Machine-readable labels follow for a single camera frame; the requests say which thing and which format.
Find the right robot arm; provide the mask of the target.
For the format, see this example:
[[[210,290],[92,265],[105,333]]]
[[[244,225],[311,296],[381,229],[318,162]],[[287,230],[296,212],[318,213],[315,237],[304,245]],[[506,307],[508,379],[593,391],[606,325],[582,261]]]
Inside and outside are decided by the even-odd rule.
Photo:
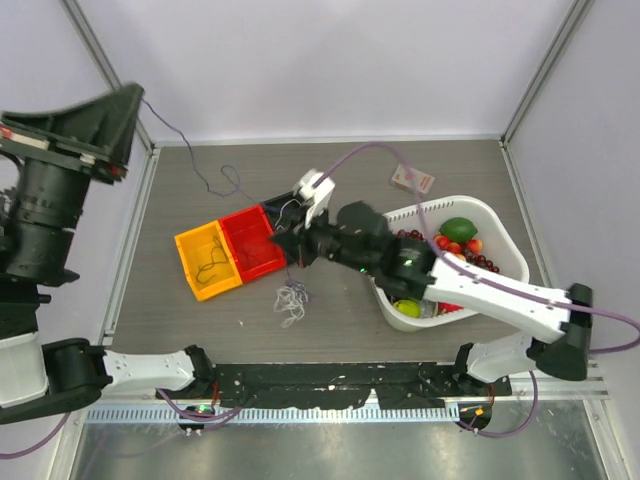
[[[566,381],[583,381],[593,325],[591,288],[566,290],[530,283],[528,266],[494,210],[469,196],[449,196],[387,213],[358,201],[308,218],[308,208],[286,215],[271,238],[303,267],[323,258],[368,275],[396,299],[461,306],[463,314],[483,314],[516,328],[488,343],[460,347],[451,371],[457,391],[477,393],[511,374],[537,369]],[[505,262],[502,273],[443,252],[426,239],[399,236],[401,229],[440,227],[450,219],[471,221]]]

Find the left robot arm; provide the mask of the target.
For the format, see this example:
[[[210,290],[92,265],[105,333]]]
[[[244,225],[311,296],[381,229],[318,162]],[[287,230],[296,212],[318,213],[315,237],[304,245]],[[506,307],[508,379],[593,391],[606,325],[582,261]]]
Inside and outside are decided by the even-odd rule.
[[[203,349],[127,355],[84,338],[42,343],[37,312],[78,274],[66,262],[92,181],[125,178],[144,90],[136,83],[66,109],[1,116],[1,154],[18,179],[1,209],[1,421],[68,414],[105,393],[211,392]]]

